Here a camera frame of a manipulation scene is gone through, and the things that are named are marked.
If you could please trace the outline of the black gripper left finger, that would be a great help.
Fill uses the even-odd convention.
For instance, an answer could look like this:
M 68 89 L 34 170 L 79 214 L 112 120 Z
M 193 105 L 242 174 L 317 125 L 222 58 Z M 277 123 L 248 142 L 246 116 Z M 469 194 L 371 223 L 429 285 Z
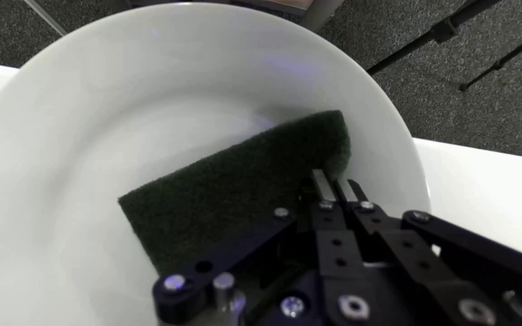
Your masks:
M 155 317 L 172 326 L 355 326 L 358 247 L 347 180 L 311 178 L 311 198 L 282 207 L 152 286 Z

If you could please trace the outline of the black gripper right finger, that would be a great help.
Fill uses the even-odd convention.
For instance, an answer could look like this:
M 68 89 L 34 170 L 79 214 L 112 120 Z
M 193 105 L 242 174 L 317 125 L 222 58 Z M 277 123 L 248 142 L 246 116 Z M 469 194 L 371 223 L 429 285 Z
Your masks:
M 522 252 L 423 210 L 391 218 L 356 181 L 335 190 L 364 261 L 396 272 L 433 326 L 522 326 Z

